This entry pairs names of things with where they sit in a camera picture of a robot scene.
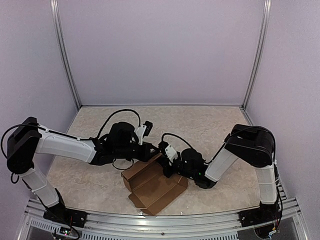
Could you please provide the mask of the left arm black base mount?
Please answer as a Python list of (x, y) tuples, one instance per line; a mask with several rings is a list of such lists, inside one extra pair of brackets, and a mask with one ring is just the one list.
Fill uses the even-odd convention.
[(87, 216), (85, 211), (58, 205), (50, 207), (43, 214), (44, 219), (78, 228), (84, 228)]

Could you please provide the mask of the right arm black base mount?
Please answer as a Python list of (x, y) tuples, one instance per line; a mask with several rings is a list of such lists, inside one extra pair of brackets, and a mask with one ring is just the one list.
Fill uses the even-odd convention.
[(241, 226), (244, 228), (279, 220), (282, 212), (278, 205), (261, 204), (257, 208), (240, 211), (238, 215)]

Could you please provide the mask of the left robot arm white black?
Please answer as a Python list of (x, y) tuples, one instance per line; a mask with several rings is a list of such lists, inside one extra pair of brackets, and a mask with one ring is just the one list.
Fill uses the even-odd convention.
[(70, 218), (70, 211), (59, 191), (36, 167), (34, 156), (65, 157), (93, 166), (113, 165), (116, 160), (147, 162), (157, 154), (157, 148), (144, 141), (152, 128), (150, 121), (138, 127), (120, 121), (105, 135), (81, 138), (54, 131), (40, 125), (35, 117), (28, 117), (8, 129), (12, 133), (6, 144), (1, 140), (0, 146), (8, 170), (19, 176), (50, 214), (63, 223)]

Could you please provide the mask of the brown cardboard box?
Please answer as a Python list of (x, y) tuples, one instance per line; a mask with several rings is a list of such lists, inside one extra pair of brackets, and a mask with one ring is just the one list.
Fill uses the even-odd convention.
[(124, 185), (130, 191), (128, 198), (137, 209), (151, 216), (159, 214), (189, 185), (186, 177), (176, 173), (167, 178), (158, 163), (162, 159), (163, 155), (159, 153), (149, 161), (137, 161), (121, 172)]

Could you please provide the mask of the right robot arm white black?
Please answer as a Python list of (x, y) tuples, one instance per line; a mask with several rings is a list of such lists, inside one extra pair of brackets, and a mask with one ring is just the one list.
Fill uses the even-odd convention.
[(280, 211), (276, 140), (267, 128), (236, 124), (210, 161), (205, 161), (191, 145), (179, 152), (162, 139), (158, 147), (163, 154), (161, 165), (167, 178), (178, 174), (202, 189), (215, 186), (236, 161), (246, 162), (255, 169), (258, 180), (260, 203), (256, 218), (266, 222)]

